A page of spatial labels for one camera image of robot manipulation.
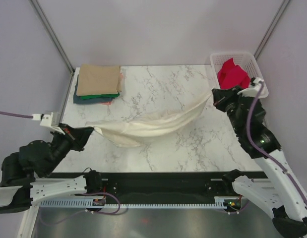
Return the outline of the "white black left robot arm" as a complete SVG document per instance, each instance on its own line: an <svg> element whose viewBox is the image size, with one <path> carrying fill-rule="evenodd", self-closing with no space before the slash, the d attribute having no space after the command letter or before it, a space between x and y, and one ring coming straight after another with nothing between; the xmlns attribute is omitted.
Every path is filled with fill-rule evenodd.
<svg viewBox="0 0 307 238"><path fill-rule="evenodd" d="M60 124L51 142L35 140L6 157L1 165L0 214L18 213L42 201L80 193L98 195L103 191L101 174L86 174L48 184L37 184L36 177L47 178L71 151L84 150L92 127L73 128Z"/></svg>

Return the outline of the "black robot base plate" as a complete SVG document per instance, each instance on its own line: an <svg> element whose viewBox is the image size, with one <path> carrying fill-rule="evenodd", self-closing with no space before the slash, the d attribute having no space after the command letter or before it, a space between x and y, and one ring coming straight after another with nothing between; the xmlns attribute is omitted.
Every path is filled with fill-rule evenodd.
<svg viewBox="0 0 307 238"><path fill-rule="evenodd" d="M100 173L85 175L87 192L106 192L107 204L208 204L216 197L239 197L224 172Z"/></svg>

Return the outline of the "cream white t shirt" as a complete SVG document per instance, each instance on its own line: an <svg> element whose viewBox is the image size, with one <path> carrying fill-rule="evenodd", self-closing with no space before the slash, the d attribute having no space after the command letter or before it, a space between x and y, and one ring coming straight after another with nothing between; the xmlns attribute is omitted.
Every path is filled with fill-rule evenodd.
<svg viewBox="0 0 307 238"><path fill-rule="evenodd" d="M202 94L182 110L164 110L145 114L129 121L101 120L85 125L118 147L133 148L157 141L196 120L203 112L211 93Z"/></svg>

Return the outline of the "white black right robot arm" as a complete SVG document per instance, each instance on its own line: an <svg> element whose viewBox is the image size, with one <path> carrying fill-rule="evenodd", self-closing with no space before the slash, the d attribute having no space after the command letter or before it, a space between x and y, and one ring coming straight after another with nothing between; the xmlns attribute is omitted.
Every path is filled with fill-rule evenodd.
<svg viewBox="0 0 307 238"><path fill-rule="evenodd" d="M281 145L263 124L259 96L244 96L240 87L212 89L213 105L227 114L242 149L260 166L277 195L255 184L239 170L225 174L222 191L245 197L264 211L284 238L307 235L307 192L290 168Z"/></svg>

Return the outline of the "white plastic laundry basket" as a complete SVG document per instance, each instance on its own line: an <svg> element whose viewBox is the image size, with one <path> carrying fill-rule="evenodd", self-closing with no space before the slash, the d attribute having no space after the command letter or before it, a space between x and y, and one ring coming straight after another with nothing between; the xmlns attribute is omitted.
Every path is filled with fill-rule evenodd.
<svg viewBox="0 0 307 238"><path fill-rule="evenodd" d="M220 89L217 74L225 61L233 58L235 65L239 65L250 77L250 84L256 77L263 79L259 66L251 53L248 52L224 52L210 55L212 70L216 76L217 88Z"/></svg>

